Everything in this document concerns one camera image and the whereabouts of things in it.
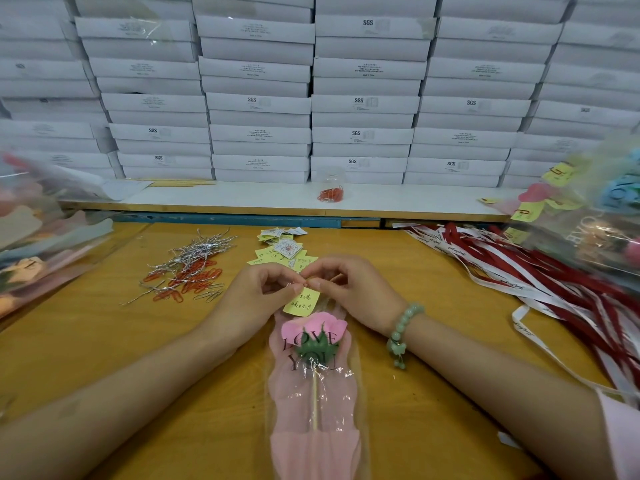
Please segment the yellow tabletop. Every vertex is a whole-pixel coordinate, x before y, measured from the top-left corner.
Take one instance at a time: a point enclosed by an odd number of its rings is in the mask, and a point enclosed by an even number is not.
[[[70,283],[0,333],[0,394],[14,394],[14,418],[131,363],[190,330],[212,307],[188,297],[153,302],[138,281],[168,250],[225,226],[154,224],[141,229],[94,270]],[[308,254],[360,254],[405,298],[434,318],[497,349],[567,376],[514,331],[520,302],[471,282],[452,259],[401,231],[307,229]],[[237,247],[216,257],[229,283],[260,248],[259,228],[232,226]],[[373,479],[525,479],[540,467],[498,441],[500,425],[415,357],[393,367],[385,339],[349,319],[358,343],[367,399]],[[608,384],[595,362],[560,323],[532,312],[527,325],[570,367]],[[118,480],[268,479],[264,354],[268,324],[226,363],[192,387],[92,473]]]

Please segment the hand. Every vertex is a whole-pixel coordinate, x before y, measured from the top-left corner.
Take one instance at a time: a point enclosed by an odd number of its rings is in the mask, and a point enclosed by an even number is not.
[[[363,325],[389,337],[408,304],[368,260],[359,256],[320,258],[300,275],[309,287],[340,303]]]
[[[277,309],[297,297],[304,284],[304,278],[281,264],[247,266],[236,275],[198,330],[205,338],[235,350],[254,336]]]

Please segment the pile of paper clips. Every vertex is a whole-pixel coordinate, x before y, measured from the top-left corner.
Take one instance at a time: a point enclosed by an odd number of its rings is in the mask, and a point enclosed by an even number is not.
[[[211,258],[231,249],[234,246],[231,242],[237,237],[225,237],[225,234],[226,232],[212,237],[203,237],[198,230],[198,238],[188,246],[170,250],[174,255],[173,258],[164,264],[150,266],[152,271],[140,282],[140,286],[147,288],[147,291],[123,305],[133,303],[149,293],[156,294],[154,301],[173,298],[178,303],[184,301],[182,295],[189,291],[193,291],[196,295],[193,299],[205,299],[207,303],[219,297],[224,291],[225,284],[215,281],[222,274],[222,269],[216,268],[217,262]],[[148,284],[163,277],[164,279],[157,285]]]

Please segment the person's right hand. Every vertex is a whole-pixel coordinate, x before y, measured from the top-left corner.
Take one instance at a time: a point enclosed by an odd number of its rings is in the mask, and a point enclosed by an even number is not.
[[[309,287],[340,303],[363,325],[389,337],[407,309],[407,302],[359,256],[332,255],[304,268],[300,276]]]

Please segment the pink flower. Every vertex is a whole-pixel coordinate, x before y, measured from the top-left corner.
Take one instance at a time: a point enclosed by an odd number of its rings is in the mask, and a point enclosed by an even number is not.
[[[331,313],[312,313],[308,317],[295,318],[282,325],[282,338],[287,343],[299,346],[303,333],[307,332],[312,339],[317,339],[324,330],[330,344],[338,342],[347,330],[347,322],[338,320]]]

